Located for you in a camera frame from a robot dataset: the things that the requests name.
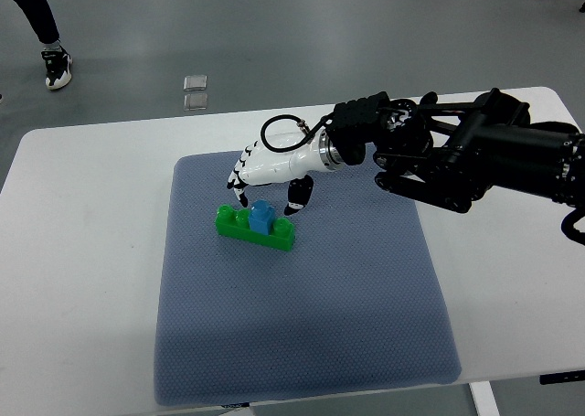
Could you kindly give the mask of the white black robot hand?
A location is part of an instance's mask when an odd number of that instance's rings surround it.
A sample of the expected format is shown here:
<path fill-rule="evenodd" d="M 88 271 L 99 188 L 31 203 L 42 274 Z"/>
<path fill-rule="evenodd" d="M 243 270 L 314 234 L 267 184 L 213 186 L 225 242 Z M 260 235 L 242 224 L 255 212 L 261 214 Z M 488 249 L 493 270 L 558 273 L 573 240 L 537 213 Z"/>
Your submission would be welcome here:
<path fill-rule="evenodd" d="M 309 176 L 311 171 L 334 172 L 341 167 L 328 152 L 324 134 L 283 153 L 270 150 L 258 140 L 242 151 L 229 175 L 227 188 L 234 191 L 238 202 L 245 208 L 249 205 L 246 187 L 287 183 L 288 202 L 283 213 L 291 216 L 305 208 L 311 198 L 314 187 Z"/>

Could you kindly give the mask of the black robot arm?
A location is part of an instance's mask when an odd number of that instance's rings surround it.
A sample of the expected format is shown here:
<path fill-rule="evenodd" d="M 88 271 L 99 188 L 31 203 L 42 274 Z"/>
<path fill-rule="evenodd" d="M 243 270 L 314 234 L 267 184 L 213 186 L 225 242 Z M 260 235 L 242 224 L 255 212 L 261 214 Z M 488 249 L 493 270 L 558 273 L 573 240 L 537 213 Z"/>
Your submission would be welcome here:
<path fill-rule="evenodd" d="M 498 89 L 472 102 L 391 100 L 385 92 L 338 103 L 325 133 L 346 165 L 366 158 L 390 193 L 465 213 L 491 187 L 584 208 L 584 135 L 570 123 L 532 122 L 529 105 Z"/>

